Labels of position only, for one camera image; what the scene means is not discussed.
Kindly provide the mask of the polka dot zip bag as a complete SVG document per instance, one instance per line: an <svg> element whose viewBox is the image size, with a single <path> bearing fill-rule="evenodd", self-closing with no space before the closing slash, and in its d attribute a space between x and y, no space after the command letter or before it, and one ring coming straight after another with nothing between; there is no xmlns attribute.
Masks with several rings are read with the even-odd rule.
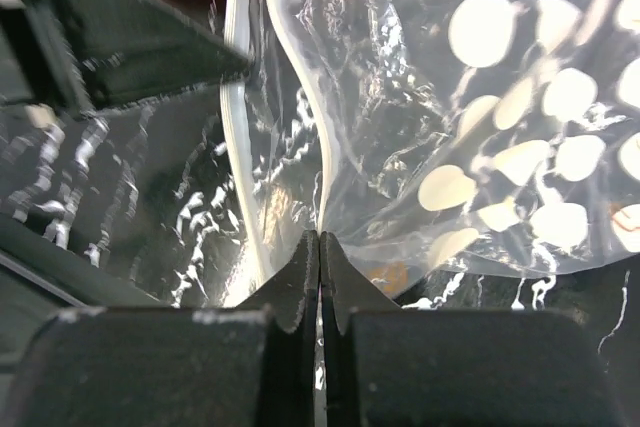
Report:
<svg viewBox="0 0 640 427"><path fill-rule="evenodd" d="M305 230L387 294L639 253L639 0L227 0L223 89L258 286Z"/></svg>

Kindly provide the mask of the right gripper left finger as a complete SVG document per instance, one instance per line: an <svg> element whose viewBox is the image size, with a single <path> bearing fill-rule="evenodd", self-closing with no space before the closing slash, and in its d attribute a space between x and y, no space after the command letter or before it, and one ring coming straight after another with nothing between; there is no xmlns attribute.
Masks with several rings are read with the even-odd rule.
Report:
<svg viewBox="0 0 640 427"><path fill-rule="evenodd" d="M319 280L319 236L305 231L286 265L239 305L269 315L258 426L314 424Z"/></svg>

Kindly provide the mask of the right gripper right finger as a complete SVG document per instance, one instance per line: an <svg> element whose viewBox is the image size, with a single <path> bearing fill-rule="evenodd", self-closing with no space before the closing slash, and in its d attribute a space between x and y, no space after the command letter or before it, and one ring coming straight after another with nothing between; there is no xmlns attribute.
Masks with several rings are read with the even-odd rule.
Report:
<svg viewBox="0 0 640 427"><path fill-rule="evenodd" d="M327 424L360 426L360 364L368 349L357 327L369 314L400 307L351 264L334 234L322 233L319 248Z"/></svg>

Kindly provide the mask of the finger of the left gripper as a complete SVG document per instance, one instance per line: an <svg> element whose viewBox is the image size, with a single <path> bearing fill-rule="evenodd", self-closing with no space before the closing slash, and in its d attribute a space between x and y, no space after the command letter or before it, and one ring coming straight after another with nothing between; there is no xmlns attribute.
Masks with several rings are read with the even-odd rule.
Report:
<svg viewBox="0 0 640 427"><path fill-rule="evenodd" d="M121 107L244 80L252 62L162 0L43 0L75 107Z"/></svg>

